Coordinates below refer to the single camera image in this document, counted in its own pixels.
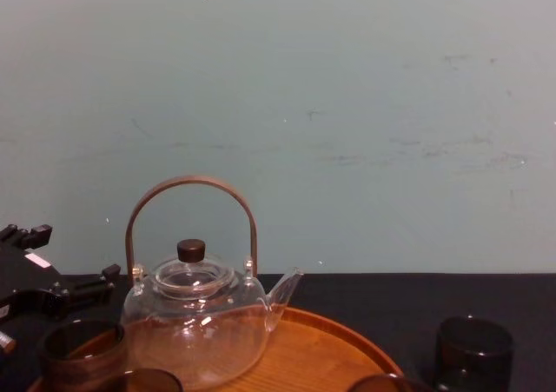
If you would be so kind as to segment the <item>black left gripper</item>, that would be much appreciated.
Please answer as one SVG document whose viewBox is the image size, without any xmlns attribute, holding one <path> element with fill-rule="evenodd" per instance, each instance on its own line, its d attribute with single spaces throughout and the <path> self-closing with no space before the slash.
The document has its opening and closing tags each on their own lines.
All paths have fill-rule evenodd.
<svg viewBox="0 0 556 392">
<path fill-rule="evenodd" d="M 1 322 L 24 314 L 62 317 L 68 310 L 109 302 L 121 267 L 112 264 L 100 274 L 63 278 L 49 262 L 26 251 L 46 246 L 51 233 L 48 224 L 32 229 L 9 224 L 1 229 Z"/>
</svg>

